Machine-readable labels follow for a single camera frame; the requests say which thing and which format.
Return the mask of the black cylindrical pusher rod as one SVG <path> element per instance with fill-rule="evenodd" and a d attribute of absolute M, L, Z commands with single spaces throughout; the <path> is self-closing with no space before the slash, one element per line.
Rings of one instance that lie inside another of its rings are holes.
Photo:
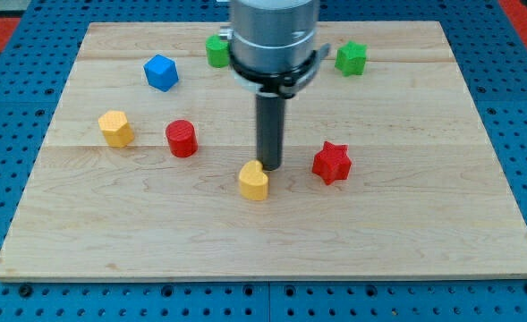
<path fill-rule="evenodd" d="M 255 97 L 256 105 L 256 154 L 266 171 L 273 171 L 282 164 L 285 100 L 280 97 Z"/>

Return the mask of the black clamp ring mount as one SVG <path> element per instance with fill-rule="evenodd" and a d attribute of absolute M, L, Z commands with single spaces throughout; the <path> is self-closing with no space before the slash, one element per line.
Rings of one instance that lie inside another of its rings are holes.
<path fill-rule="evenodd" d="M 312 50 L 302 64 L 287 72 L 257 72 L 241 64 L 233 51 L 229 52 L 229 65 L 242 88 L 262 97 L 293 98 L 315 78 L 329 51 L 330 45 L 326 43 L 320 49 Z"/>

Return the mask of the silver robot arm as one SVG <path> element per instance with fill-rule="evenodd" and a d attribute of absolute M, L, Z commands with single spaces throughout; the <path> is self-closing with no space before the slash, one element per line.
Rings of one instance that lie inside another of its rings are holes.
<path fill-rule="evenodd" d="M 285 106 L 315 78 L 330 45 L 315 47 L 319 1 L 231 0 L 228 43 L 236 81 L 255 95 L 256 159 L 273 171 L 282 164 Z"/>

